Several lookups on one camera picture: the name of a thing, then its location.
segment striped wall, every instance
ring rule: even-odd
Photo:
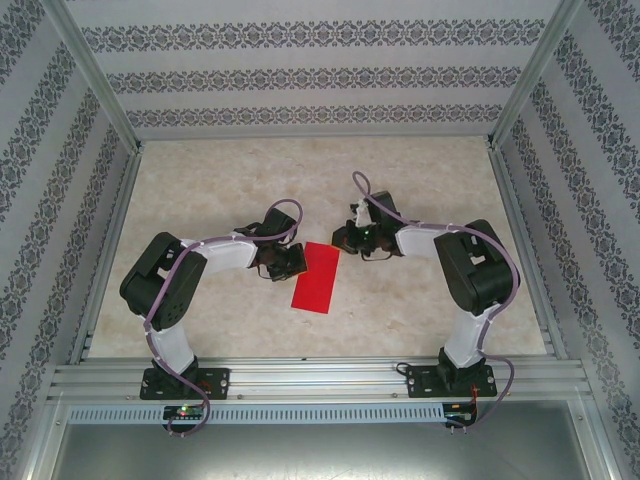
[[[586,1],[501,146],[570,354],[640,478],[640,2]]]
[[[141,139],[487,134],[558,0],[76,0]]]
[[[0,5],[0,479],[86,306],[129,153],[35,0]]]

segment red paper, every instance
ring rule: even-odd
[[[330,245],[307,242],[304,258],[307,271],[298,275],[291,306],[310,312],[329,313],[340,250]]]

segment marble floor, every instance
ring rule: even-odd
[[[148,357],[141,320],[120,282],[156,233],[199,239],[260,221],[283,197],[305,216],[297,239],[330,243],[359,198],[351,172],[389,190],[405,216],[487,219],[516,250],[480,137],[344,137],[150,142],[111,270],[91,357]],[[287,213],[294,214],[295,208]],[[437,259],[365,263],[342,254],[329,314],[292,309],[295,279],[255,269],[203,278],[183,322],[202,357],[435,355],[455,312]],[[544,354],[526,285],[496,320],[487,352]]]

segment aluminum frame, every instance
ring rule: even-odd
[[[437,363],[432,357],[200,359],[203,367],[232,370],[229,399],[214,405],[410,405],[469,400],[410,399],[405,378],[395,371],[400,361]],[[566,401],[591,478],[621,478],[581,361],[558,360],[552,355],[514,357],[513,361],[517,376],[505,401]],[[490,363],[500,390],[508,368]],[[147,361],[138,359],[90,359],[80,365],[58,366],[21,478],[51,478],[74,406],[110,405],[135,410],[139,405],[175,404],[140,400],[140,380],[148,367]]]

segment grey panel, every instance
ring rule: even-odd
[[[55,479],[589,478],[563,403],[511,403],[466,436],[442,426],[67,427]]]

